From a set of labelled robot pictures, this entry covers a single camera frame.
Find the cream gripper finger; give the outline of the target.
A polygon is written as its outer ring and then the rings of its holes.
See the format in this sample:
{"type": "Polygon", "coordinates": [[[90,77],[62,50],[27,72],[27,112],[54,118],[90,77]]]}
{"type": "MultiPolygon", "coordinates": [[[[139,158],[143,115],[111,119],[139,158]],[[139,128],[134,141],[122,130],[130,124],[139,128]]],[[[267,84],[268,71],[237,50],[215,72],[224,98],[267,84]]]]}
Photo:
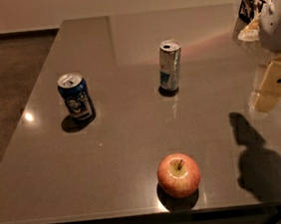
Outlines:
{"type": "Polygon", "coordinates": [[[262,64],[255,70],[253,88],[257,92],[263,92],[267,87],[267,78],[268,78],[267,69],[268,66],[262,64]]]}
{"type": "Polygon", "coordinates": [[[252,108],[258,112],[271,112],[281,99],[281,59],[268,63],[267,87],[263,92],[253,91],[252,108]]]}

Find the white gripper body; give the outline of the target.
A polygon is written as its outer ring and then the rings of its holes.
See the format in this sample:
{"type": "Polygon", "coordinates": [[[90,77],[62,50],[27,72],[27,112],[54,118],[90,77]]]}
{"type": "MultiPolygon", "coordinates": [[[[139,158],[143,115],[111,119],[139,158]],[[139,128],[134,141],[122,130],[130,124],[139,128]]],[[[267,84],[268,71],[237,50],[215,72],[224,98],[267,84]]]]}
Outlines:
{"type": "Polygon", "coordinates": [[[281,54],[281,0],[268,0],[259,15],[260,44],[281,54]]]}

